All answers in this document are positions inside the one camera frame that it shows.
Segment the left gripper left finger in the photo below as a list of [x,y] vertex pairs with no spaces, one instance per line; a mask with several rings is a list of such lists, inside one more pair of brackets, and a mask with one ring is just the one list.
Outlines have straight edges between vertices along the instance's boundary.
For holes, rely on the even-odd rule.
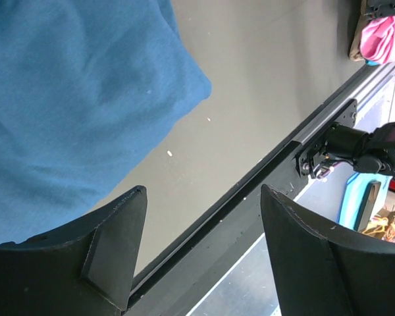
[[0,315],[121,315],[147,212],[136,186],[107,205],[17,244],[0,244]]

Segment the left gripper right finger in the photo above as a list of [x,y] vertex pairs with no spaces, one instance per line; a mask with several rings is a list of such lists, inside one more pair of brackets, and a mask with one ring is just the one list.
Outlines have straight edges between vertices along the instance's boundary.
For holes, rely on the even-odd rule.
[[395,315],[395,244],[343,227],[268,185],[261,216],[282,315]]

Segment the blue t shirt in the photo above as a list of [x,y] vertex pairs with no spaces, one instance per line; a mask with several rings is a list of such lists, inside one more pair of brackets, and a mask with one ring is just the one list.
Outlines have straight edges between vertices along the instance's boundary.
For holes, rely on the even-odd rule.
[[89,211],[210,93],[170,1],[0,1],[0,244]]

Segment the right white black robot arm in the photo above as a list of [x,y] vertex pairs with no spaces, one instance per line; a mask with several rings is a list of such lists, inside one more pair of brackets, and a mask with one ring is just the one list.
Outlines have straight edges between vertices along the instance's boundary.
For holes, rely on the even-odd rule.
[[[395,1],[362,1],[348,53],[367,66],[395,62]],[[334,121],[297,157],[302,176],[323,179],[331,167],[347,163],[358,173],[391,176],[395,191],[395,122],[362,132]]]

